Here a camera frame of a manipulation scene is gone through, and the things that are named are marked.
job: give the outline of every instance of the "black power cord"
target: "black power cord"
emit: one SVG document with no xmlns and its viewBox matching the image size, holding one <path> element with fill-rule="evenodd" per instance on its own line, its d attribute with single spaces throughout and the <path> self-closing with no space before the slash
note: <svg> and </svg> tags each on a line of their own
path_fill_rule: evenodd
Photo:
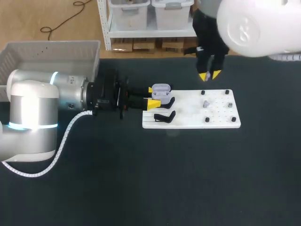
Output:
<svg viewBox="0 0 301 226">
<path fill-rule="evenodd" d="M 72 18 L 74 18 L 75 16 L 77 16 L 78 14 L 80 14 L 84 9 L 85 9 L 85 5 L 86 4 L 88 4 L 90 1 L 92 1 L 92 0 L 89 0 L 89 1 L 87 1 L 87 2 L 82 2 L 82 1 L 75 1 L 74 3 L 73 3 L 73 5 L 74 6 L 82 6 L 82 9 L 78 12 L 78 13 L 76 13 L 76 14 L 74 14 L 73 16 L 71 16 L 71 17 L 69 17 L 68 19 L 66 19 L 64 22 L 62 22 L 60 25 L 58 25 L 56 28 L 54 28 L 54 29 L 51 29 L 51 27 L 42 27 L 41 29 L 40 29 L 40 31 L 42 32 L 42 33 L 49 33 L 49 35 L 48 35 L 48 41 L 50 40 L 50 36 L 51 36 L 51 34 L 52 34 L 52 32 L 53 31 L 55 31 L 56 29 L 58 29 L 60 26 L 62 26 L 64 23 L 66 23 L 67 21 L 69 21 L 69 20 L 71 20 Z"/>
</svg>

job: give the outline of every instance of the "metal shelf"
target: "metal shelf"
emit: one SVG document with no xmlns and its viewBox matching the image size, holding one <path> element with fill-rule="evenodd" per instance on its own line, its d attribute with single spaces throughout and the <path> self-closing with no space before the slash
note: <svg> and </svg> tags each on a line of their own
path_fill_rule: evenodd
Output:
<svg viewBox="0 0 301 226">
<path fill-rule="evenodd" d="M 101 20 L 103 39 L 106 50 L 111 50 L 111 38 L 165 38 L 165 37 L 195 37 L 192 28 L 192 18 L 189 17 L 185 30 L 158 30 L 155 9 L 148 8 L 147 29 L 138 31 L 119 31 L 116 27 L 113 12 L 107 19 L 107 0 L 97 0 L 99 16 Z"/>
<path fill-rule="evenodd" d="M 192 28 L 191 16 L 189 16 L 187 29 L 185 30 L 158 30 L 155 9 L 151 7 L 149 7 L 148 9 L 146 30 L 119 31 L 115 23 L 114 15 L 110 15 L 109 24 L 111 24 L 110 31 L 109 31 L 110 38 L 164 38 L 164 37 L 195 37 L 196 36 Z"/>
</svg>

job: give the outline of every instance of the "cardboard box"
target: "cardboard box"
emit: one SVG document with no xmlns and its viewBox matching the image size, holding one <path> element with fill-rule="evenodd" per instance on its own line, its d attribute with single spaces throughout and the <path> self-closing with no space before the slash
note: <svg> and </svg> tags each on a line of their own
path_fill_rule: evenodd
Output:
<svg viewBox="0 0 301 226">
<path fill-rule="evenodd" d="M 184 48 L 184 38 L 164 38 L 162 49 L 166 52 L 180 53 Z"/>
<path fill-rule="evenodd" d="M 135 38 L 133 44 L 134 52 L 154 53 L 156 50 L 155 38 Z"/>
<path fill-rule="evenodd" d="M 133 51 L 133 39 L 111 39 L 112 51 L 115 52 L 132 52 Z"/>
</svg>

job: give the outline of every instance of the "plastic basket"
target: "plastic basket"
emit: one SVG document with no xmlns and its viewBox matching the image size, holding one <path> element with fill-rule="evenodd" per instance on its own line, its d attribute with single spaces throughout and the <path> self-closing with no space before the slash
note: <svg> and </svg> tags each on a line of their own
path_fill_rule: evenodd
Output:
<svg viewBox="0 0 301 226">
<path fill-rule="evenodd" d="M 15 69 L 85 75 L 89 81 L 94 81 L 99 49 L 98 40 L 8 43 L 0 52 L 0 102 L 8 101 L 6 83 Z"/>
</svg>

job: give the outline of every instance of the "white spiral cable wrap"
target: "white spiral cable wrap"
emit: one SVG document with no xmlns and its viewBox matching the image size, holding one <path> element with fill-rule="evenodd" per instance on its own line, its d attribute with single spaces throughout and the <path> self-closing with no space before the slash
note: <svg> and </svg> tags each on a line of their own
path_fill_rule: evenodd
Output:
<svg viewBox="0 0 301 226">
<path fill-rule="evenodd" d="M 53 167 L 54 165 L 56 164 L 58 158 L 60 157 L 61 153 L 62 153 L 62 150 L 64 148 L 64 145 L 65 145 L 65 142 L 67 140 L 67 137 L 68 137 L 68 134 L 69 134 L 69 131 L 71 130 L 73 124 L 75 123 L 75 121 L 77 119 L 79 119 L 80 117 L 82 116 L 85 116 L 85 115 L 92 115 L 92 111 L 85 111 L 85 112 L 81 112 L 79 114 L 77 114 L 72 120 L 71 122 L 69 123 L 66 131 L 65 131 L 65 134 L 63 136 L 63 139 L 62 139 L 62 142 L 61 142 L 61 145 L 55 155 L 55 158 L 53 159 L 52 163 L 45 169 L 43 170 L 42 172 L 40 173 L 34 173 L 34 174 L 30 174 L 30 173 L 23 173 L 23 172 L 20 172 L 16 169 L 14 169 L 13 167 L 11 167 L 10 165 L 8 165 L 5 161 L 3 161 L 3 165 L 8 168 L 10 171 L 22 176 L 22 177 L 27 177 L 27 178 L 37 178 L 37 177 L 40 177 L 40 176 L 43 176 L 44 174 L 48 173 Z"/>
<path fill-rule="evenodd" d="M 301 53 L 295 54 L 275 54 L 269 56 L 273 60 L 277 61 L 301 61 Z"/>
</svg>

